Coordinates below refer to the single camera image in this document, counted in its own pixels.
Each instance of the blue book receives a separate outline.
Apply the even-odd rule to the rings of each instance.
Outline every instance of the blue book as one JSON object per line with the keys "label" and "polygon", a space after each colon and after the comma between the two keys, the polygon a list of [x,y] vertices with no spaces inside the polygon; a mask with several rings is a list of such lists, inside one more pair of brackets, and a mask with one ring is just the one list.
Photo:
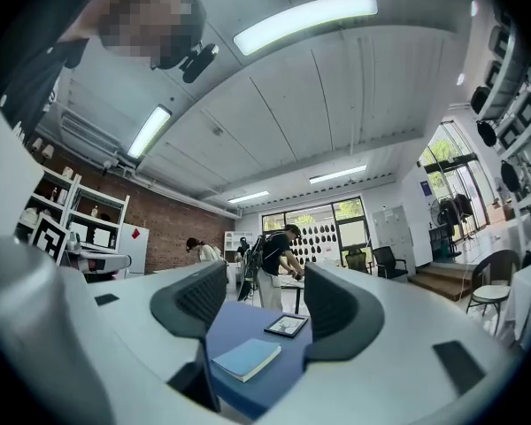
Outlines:
{"label": "blue book", "polygon": [[269,364],[280,351],[279,344],[251,338],[213,361],[234,378],[245,383]]}

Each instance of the wooden stair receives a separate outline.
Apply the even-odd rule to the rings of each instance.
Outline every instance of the wooden stair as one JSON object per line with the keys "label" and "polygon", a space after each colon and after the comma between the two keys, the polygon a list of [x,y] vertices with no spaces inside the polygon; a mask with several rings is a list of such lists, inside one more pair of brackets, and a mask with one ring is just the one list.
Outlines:
{"label": "wooden stair", "polygon": [[451,301],[457,302],[461,298],[461,290],[462,298],[470,294],[471,277],[472,271],[466,272],[465,278],[465,269],[443,268],[430,265],[418,267],[417,273],[408,277],[408,281],[418,287],[433,291]]}

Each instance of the chair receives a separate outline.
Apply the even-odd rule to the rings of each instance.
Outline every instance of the chair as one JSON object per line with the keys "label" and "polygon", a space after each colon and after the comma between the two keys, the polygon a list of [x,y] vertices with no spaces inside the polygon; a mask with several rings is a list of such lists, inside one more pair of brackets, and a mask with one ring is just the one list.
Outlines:
{"label": "chair", "polygon": [[346,255],[346,264],[349,269],[368,274],[366,269],[366,253],[362,252],[359,247],[350,247]]}
{"label": "chair", "polygon": [[[377,261],[378,276],[385,277],[386,279],[395,279],[400,275],[407,274],[407,262],[404,259],[396,259],[391,251],[391,247],[386,245],[378,249],[372,250],[373,255]],[[404,264],[405,269],[396,269],[397,261],[401,261]]]}
{"label": "chair", "polygon": [[[514,251],[497,251],[483,259],[472,272],[472,294],[466,307],[466,313],[470,307],[484,305],[482,316],[486,307],[492,304],[496,308],[497,322],[494,335],[497,333],[501,304],[510,296],[512,274],[519,271],[519,255]],[[492,285],[492,282],[506,281],[507,285]]]}

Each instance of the blue desk surface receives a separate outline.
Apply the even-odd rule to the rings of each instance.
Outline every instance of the blue desk surface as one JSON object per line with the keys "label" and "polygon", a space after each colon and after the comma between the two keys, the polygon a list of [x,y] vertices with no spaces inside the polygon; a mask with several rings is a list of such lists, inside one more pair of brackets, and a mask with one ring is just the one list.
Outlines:
{"label": "blue desk surface", "polygon": [[[272,407],[301,377],[304,349],[312,343],[311,321],[292,339],[264,332],[280,316],[281,312],[275,310],[225,302],[206,336],[215,393],[253,420]],[[281,352],[247,382],[238,381],[212,361],[252,337],[279,343]]]}

